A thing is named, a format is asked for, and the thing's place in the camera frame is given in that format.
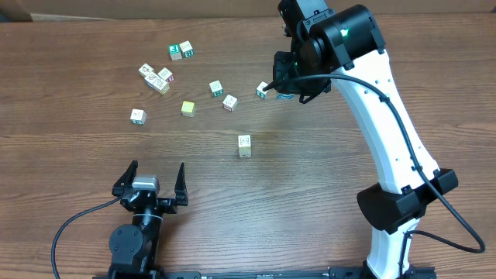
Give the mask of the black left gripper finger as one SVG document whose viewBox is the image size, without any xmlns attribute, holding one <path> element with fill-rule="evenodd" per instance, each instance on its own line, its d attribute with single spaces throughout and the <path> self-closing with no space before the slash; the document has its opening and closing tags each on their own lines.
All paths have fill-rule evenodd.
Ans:
<svg viewBox="0 0 496 279">
<path fill-rule="evenodd" d="M 136 176 L 138 161 L 133 160 L 128 166 L 124 174 L 112 186 L 113 196 L 122 196 L 127 188 L 132 186 L 132 182 Z"/>
<path fill-rule="evenodd" d="M 188 206 L 188 191 L 185 183 L 184 163 L 180 165 L 174 187 L 174 193 L 177 205 Z"/>
</svg>

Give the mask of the wooden block red 3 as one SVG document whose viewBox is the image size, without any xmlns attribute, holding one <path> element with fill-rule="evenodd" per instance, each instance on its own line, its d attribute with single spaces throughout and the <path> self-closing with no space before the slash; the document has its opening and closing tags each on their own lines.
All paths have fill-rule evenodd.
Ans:
<svg viewBox="0 0 496 279">
<path fill-rule="evenodd" d="M 233 112 L 238 104 L 238 99 L 232 95 L 227 95 L 222 102 L 224 109 Z"/>
</svg>

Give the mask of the wooden block elephant drawing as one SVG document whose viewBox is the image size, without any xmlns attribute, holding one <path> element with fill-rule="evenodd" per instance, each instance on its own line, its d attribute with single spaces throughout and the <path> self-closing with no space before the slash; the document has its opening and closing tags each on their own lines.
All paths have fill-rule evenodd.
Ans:
<svg viewBox="0 0 496 279">
<path fill-rule="evenodd" d="M 214 98 L 223 95 L 223 87 L 222 87 L 222 85 L 221 85 L 221 83 L 220 83 L 219 80 L 210 82 L 209 83 L 209 87 L 211 89 L 212 96 Z"/>
</svg>

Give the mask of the wooden block yellow red drawing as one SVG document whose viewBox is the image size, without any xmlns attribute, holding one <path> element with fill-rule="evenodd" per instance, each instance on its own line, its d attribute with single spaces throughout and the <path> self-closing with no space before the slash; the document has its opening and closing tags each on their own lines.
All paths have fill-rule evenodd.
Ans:
<svg viewBox="0 0 496 279">
<path fill-rule="evenodd" d="M 238 136 L 238 150 L 240 157 L 251 157 L 251 135 Z"/>
</svg>

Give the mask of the wooden block blue X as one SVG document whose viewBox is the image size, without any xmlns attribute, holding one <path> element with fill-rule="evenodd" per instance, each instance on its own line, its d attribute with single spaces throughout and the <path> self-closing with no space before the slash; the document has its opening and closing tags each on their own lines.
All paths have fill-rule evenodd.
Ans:
<svg viewBox="0 0 496 279">
<path fill-rule="evenodd" d="M 294 96 L 295 95 L 293 95 L 293 94 L 282 94 L 282 93 L 280 93 L 280 94 L 277 95 L 276 99 L 286 99 L 286 100 L 288 100 L 288 99 L 293 99 Z"/>
</svg>

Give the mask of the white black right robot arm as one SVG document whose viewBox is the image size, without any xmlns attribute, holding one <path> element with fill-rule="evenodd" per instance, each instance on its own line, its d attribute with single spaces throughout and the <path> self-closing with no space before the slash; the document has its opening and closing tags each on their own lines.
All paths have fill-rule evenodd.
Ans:
<svg viewBox="0 0 496 279">
<path fill-rule="evenodd" d="M 360 277 L 435 277 L 431 267 L 413 267 L 408 253 L 427 206 L 456 188 L 458 179 L 436 163 L 415 131 L 373 14 L 363 5 L 334 12 L 324 1 L 282 1 L 278 10 L 291 49 L 275 54 L 270 87 L 298 95 L 301 103 L 337 89 L 377 168 L 377 183 L 357 195 L 372 227 Z"/>
</svg>

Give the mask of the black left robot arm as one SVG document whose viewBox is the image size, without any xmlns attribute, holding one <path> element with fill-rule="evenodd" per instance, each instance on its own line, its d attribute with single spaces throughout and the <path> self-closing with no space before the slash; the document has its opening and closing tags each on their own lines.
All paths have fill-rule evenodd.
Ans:
<svg viewBox="0 0 496 279">
<path fill-rule="evenodd" d="M 157 176 L 138 175 L 137 168 L 138 162 L 132 161 L 112 187 L 112 194 L 133 217 L 130 224 L 117 227 L 109 238 L 112 260 L 108 278 L 165 278 L 164 269 L 156 264 L 163 215 L 176 214 L 179 206 L 188 205 L 183 164 L 173 198 L 161 198 Z"/>
</svg>

